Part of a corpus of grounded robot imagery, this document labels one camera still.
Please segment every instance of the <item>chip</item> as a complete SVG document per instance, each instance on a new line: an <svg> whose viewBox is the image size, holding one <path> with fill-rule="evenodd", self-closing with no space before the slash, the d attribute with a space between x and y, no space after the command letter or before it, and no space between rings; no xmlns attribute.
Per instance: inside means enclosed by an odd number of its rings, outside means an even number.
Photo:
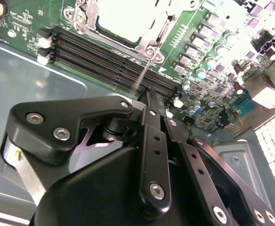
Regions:
<svg viewBox="0 0 275 226"><path fill-rule="evenodd" d="M194 49L190 46L186 49L186 53L188 55L192 56L192 57L197 57L198 56L198 50L196 50L196 49Z"/></svg>
<svg viewBox="0 0 275 226"><path fill-rule="evenodd" d="M218 36L218 33L216 31L213 31L212 29L210 29L209 27L203 25L200 30L199 30L199 34L203 35L204 37L208 38L208 39L214 39Z"/></svg>
<svg viewBox="0 0 275 226"><path fill-rule="evenodd" d="M175 63L173 69L178 73L182 73L185 70L185 68L183 66L179 65L178 63Z"/></svg>
<svg viewBox="0 0 275 226"><path fill-rule="evenodd" d="M188 66L191 63L192 60L190 58L186 57L186 56L181 56L180 59L179 59L179 61L182 64Z"/></svg>
<svg viewBox="0 0 275 226"><path fill-rule="evenodd" d="M215 70L219 73L223 72L223 70L225 69L225 67L223 65L218 65Z"/></svg>
<svg viewBox="0 0 275 226"><path fill-rule="evenodd" d="M189 99L190 99L190 100L195 100L195 99L196 99L196 96L191 95L191 96L189 97Z"/></svg>
<svg viewBox="0 0 275 226"><path fill-rule="evenodd" d="M221 93L223 91L223 88L218 86L216 89L215 89L215 92L217 93Z"/></svg>

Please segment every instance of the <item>green circuit board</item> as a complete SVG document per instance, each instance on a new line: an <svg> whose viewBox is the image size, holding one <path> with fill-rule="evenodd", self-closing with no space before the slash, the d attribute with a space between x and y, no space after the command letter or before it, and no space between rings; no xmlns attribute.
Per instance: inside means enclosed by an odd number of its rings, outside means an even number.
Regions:
<svg viewBox="0 0 275 226"><path fill-rule="evenodd" d="M218 3L221 4L223 1L215 0L212 2L216 2L216 5L218 5ZM40 28L54 28L55 26L60 26L77 35L81 35L114 53L118 53L125 58L129 58L140 65L146 65L146 62L134 59L132 56L120 52L114 47L100 42L91 36L86 34L78 34L78 31L75 30L73 25L70 24L63 16L63 10L65 8L74 7L75 0L9 1L9 14L0 20L0 41L23 52L36 56L39 48L38 38L40 38L40 36L38 35L38 31ZM201 109L192 117L196 119L196 126L204 130L215 129L214 121L218 119L219 112L221 112L225 107L232 107L239 98L243 97L243 94L237 95L233 89L232 84L235 78L233 76L233 62L238 62L242 68L245 66L251 67L248 71L246 71L243 80L250 77L255 70L263 71L271 63L268 58L262 56L255 56L253 59L248 59L244 56L237 58L237 60L235 60L234 57L218 57L214 47L217 43L226 43L224 35L229 32L229 30L228 28L224 28L218 30L218 35L210 41L210 46L203 52L202 55L199 55L197 63L192 65L189 70L184 70L182 73L178 73L174 70L174 64L178 62L178 59L185 51L187 45L191 42L192 36L198 32L200 26L205 23L205 20L210 13L214 10L223 10L224 12L221 14L225 19L229 17L227 16L227 13L230 15L235 11L233 8L228 10L228 12L225 12L227 10L224 9L229 6L224 5L223 7L224 8L211 9L207 6L207 1L202 0L196 11L182 12L161 48L161 52L165 56L163 63L152 63L150 66L151 70L160 73L161 76L173 80L174 82L191 82L191 90L186 93L187 99L184 102L184 106L181 109L173 108L172 112L174 113L174 117L183 119L186 115L189 115L189 106L192 106L195 100L199 100L201 102ZM270 17L271 14L272 12L264 11L264 14L257 17L257 19L261 21L264 18ZM247 27L247 24L252 18L253 17L250 15L245 16L245 21L241 23L240 27L235 28L234 31L240 32L239 34L241 37L250 36L251 39L257 38L263 25L261 27L258 26L250 29ZM9 31L13 31L15 36L11 37L11 35L8 34ZM217 65L222 65L224 70L221 72L216 71L215 68L208 70L207 64L204 61L207 56L215 57ZM88 74L80 73L62 64L57 64L57 66L113 89L110 85L97 81L96 79L91 78ZM198 79L195 73L196 68L199 67L207 70L207 77L204 80ZM214 102L215 107L208 107L209 102Z"/></svg>

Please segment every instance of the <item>mounting screw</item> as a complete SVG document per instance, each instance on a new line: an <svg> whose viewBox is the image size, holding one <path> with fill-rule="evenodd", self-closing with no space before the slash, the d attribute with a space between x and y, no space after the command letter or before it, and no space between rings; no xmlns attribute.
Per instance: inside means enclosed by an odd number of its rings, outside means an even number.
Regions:
<svg viewBox="0 0 275 226"><path fill-rule="evenodd" d="M173 120L170 120L170 123L172 126L176 126L176 122L174 122Z"/></svg>
<svg viewBox="0 0 275 226"><path fill-rule="evenodd" d="M53 135L57 140L66 141L71 138L71 133L67 129L64 128L56 128L53 131Z"/></svg>
<svg viewBox="0 0 275 226"><path fill-rule="evenodd" d="M84 18L84 16L79 15L79 16L77 16L77 20L78 20L79 23L83 23L85 18Z"/></svg>
<svg viewBox="0 0 275 226"><path fill-rule="evenodd" d="M42 117L41 114L38 113L28 113L25 117L29 123L38 125L43 123L44 118Z"/></svg>
<svg viewBox="0 0 275 226"><path fill-rule="evenodd" d="M203 145L203 142L202 142L200 139L196 138L195 141L196 141L199 145Z"/></svg>
<svg viewBox="0 0 275 226"><path fill-rule="evenodd" d="M268 216L268 219L275 224L275 217L267 210L265 211L265 213Z"/></svg>
<svg viewBox="0 0 275 226"><path fill-rule="evenodd" d="M124 102L124 101L121 102L121 105L122 105L123 107L129 108L129 105L128 105L126 102Z"/></svg>
<svg viewBox="0 0 275 226"><path fill-rule="evenodd" d="M232 157L232 163L239 165L241 163L241 159L237 156Z"/></svg>
<svg viewBox="0 0 275 226"><path fill-rule="evenodd" d="M156 60L157 60L157 61L162 61L162 58L161 58L160 56L157 56L157 57L156 57Z"/></svg>
<svg viewBox="0 0 275 226"><path fill-rule="evenodd" d="M158 200L162 200L165 197L164 189L156 183L150 185L150 193Z"/></svg>
<svg viewBox="0 0 275 226"><path fill-rule="evenodd" d="M152 110L149 111L151 115L156 116L156 113Z"/></svg>
<svg viewBox="0 0 275 226"><path fill-rule="evenodd" d="M147 55L152 56L154 54L154 50L152 48L149 48L146 50Z"/></svg>
<svg viewBox="0 0 275 226"><path fill-rule="evenodd" d="M217 217L217 219L222 223L222 224L226 224L227 223L227 217L226 214L224 213L224 211L219 208L218 206L214 206L213 207L213 212L215 217Z"/></svg>
<svg viewBox="0 0 275 226"><path fill-rule="evenodd" d="M265 223L264 217L262 216L262 214L258 210L254 209L254 214L255 214L256 218L258 219L258 221L260 221L263 224Z"/></svg>

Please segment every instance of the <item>hole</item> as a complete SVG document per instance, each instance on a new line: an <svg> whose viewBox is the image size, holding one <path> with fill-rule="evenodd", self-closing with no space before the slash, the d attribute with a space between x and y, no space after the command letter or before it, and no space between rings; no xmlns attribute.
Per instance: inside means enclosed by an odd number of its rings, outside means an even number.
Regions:
<svg viewBox="0 0 275 226"><path fill-rule="evenodd" d="M31 119L32 119L33 121L39 121L40 117L37 116L37 115L33 115L33 116L31 116Z"/></svg>
<svg viewBox="0 0 275 226"><path fill-rule="evenodd" d="M159 194L161 193L161 191L160 191L160 189L158 188L158 186L154 186L153 189L154 189L154 191L155 191L155 193L156 193L157 195L159 195Z"/></svg>
<svg viewBox="0 0 275 226"><path fill-rule="evenodd" d="M225 189L219 185L216 185L215 188L216 188L225 208L228 208L230 206L230 197L226 193Z"/></svg>
<svg viewBox="0 0 275 226"><path fill-rule="evenodd" d="M58 131L58 135L62 136L62 137L65 137L66 133L63 130L60 130L60 131Z"/></svg>
<svg viewBox="0 0 275 226"><path fill-rule="evenodd" d="M220 216L221 218L223 218L223 213L222 212L218 212L217 214L218 214L218 216Z"/></svg>
<svg viewBox="0 0 275 226"><path fill-rule="evenodd" d="M68 18L70 18L70 17L72 17L72 13L71 13L70 11L67 11L67 12L66 12L66 16L67 16Z"/></svg>
<svg viewBox="0 0 275 226"><path fill-rule="evenodd" d="M133 137L134 135L136 135L136 131L134 129L129 129L127 131L127 136L128 137Z"/></svg>
<svg viewBox="0 0 275 226"><path fill-rule="evenodd" d="M153 111L153 110L150 110L149 113L150 113L151 115L153 115L153 116L156 116L156 112Z"/></svg>
<svg viewBox="0 0 275 226"><path fill-rule="evenodd" d="M154 151L154 153L156 153L157 155L160 155L160 154L161 154L161 152L160 152L159 150L157 150L157 149L154 149L153 151Z"/></svg>

